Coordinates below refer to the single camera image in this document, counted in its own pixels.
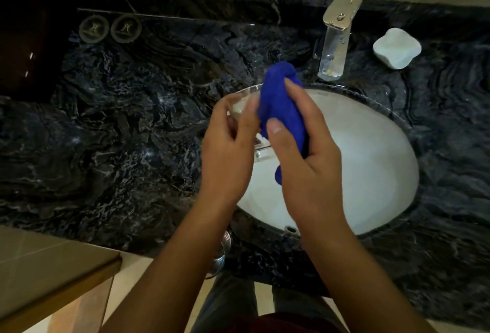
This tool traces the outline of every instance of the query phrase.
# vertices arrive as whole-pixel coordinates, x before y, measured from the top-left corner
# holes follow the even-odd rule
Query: person's right hand
[[[310,138],[309,156],[303,159],[285,126],[275,118],[267,121],[269,142],[281,164],[282,193],[288,212],[301,232],[319,222],[333,229],[345,228],[340,149],[330,136],[322,112],[306,91],[289,79],[284,82],[303,115]]]

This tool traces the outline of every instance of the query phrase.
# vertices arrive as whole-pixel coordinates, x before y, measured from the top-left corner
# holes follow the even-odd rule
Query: person's left hand
[[[252,175],[255,135],[259,130],[259,97],[250,96],[238,122],[232,116],[236,96],[214,107],[202,141],[202,182],[199,197],[235,209]]]

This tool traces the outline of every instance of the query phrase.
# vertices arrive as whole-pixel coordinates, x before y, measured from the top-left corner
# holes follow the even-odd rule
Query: white soap dish
[[[376,40],[372,50],[377,58],[389,68],[400,70],[407,67],[413,58],[422,51],[420,43],[402,29],[389,29]]]

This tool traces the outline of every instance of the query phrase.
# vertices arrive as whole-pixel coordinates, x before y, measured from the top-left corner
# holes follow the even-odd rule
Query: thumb
[[[267,121],[267,135],[282,171],[295,169],[298,164],[304,163],[295,138],[278,119],[272,118]]]
[[[245,146],[252,146],[255,142],[255,136],[259,131],[259,116],[257,109],[259,108],[259,97],[256,94],[250,96],[245,105],[245,108],[238,120],[238,133],[236,141]]]

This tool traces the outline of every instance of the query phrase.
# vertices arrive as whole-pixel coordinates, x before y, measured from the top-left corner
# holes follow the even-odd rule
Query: hand
[[[309,156],[303,159],[292,134],[277,119],[267,133],[282,171],[282,193],[291,217],[301,226],[347,225],[342,205],[342,161],[322,112],[306,91],[285,79],[286,90],[303,116]]]
[[[231,111],[235,95],[214,107],[202,141],[202,183],[199,197],[235,209],[252,176],[255,135],[259,130],[259,98],[250,96],[238,122]]]

